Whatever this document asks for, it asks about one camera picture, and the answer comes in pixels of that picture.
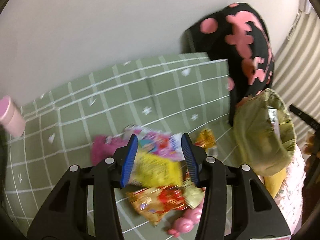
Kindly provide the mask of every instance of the yellow snack package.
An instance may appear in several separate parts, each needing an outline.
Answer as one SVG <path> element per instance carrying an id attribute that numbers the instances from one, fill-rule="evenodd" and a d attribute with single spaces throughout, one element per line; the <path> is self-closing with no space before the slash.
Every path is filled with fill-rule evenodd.
<path id="1" fill-rule="evenodd" d="M 129 183 L 143 187 L 181 187 L 180 163 L 138 149 Z"/>

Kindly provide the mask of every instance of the pink bottle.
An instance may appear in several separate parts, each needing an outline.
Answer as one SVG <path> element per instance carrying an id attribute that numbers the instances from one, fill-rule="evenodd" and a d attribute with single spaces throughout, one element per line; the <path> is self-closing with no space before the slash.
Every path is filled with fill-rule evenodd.
<path id="1" fill-rule="evenodd" d="M 178 218 L 174 224 L 173 228 L 168 230 L 169 235 L 174 237 L 179 237 L 180 233 L 190 232 L 195 224 L 200 222 L 203 201 L 195 209 L 187 209 L 183 214 L 183 217 Z"/>
<path id="2" fill-rule="evenodd" d="M 21 136 L 26 127 L 26 121 L 23 119 L 20 110 L 16 108 L 9 96 L 0 100 L 0 124 L 13 137 Z"/>

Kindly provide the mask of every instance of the white wall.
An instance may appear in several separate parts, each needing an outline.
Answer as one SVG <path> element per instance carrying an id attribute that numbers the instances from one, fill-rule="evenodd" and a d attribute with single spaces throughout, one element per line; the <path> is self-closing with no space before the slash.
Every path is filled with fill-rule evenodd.
<path id="1" fill-rule="evenodd" d="M 298 0 L 9 0 L 0 14 L 0 95 L 20 105 L 94 69 L 179 53 L 188 27 L 234 2 L 262 15 L 276 53 Z"/>

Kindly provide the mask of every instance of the corrugated panel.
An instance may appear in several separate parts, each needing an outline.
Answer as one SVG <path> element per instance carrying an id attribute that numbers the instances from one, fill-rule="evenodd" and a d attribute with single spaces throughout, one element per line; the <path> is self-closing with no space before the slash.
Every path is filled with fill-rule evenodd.
<path id="1" fill-rule="evenodd" d="M 276 56 L 273 89 L 287 106 L 295 104 L 320 121 L 320 19 L 314 10 L 302 13 L 291 39 Z M 292 114 L 301 148 L 312 130 Z"/>

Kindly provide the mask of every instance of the pink polka dot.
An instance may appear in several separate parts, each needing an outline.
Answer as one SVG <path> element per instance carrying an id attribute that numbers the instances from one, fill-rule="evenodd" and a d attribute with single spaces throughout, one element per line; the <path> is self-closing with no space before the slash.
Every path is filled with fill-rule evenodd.
<path id="1" fill-rule="evenodd" d="M 231 91 L 235 88 L 235 82 L 232 78 L 228 77 L 228 90 Z"/>
<path id="2" fill-rule="evenodd" d="M 214 33 L 218 29 L 218 22 L 214 18 L 208 18 L 200 24 L 200 31 L 205 34 Z"/>
<path id="3" fill-rule="evenodd" d="M 232 3 L 232 4 L 229 5 L 229 7 L 232 8 L 232 7 L 236 7 L 236 6 L 238 6 L 238 5 L 239 5 L 238 3 Z"/>

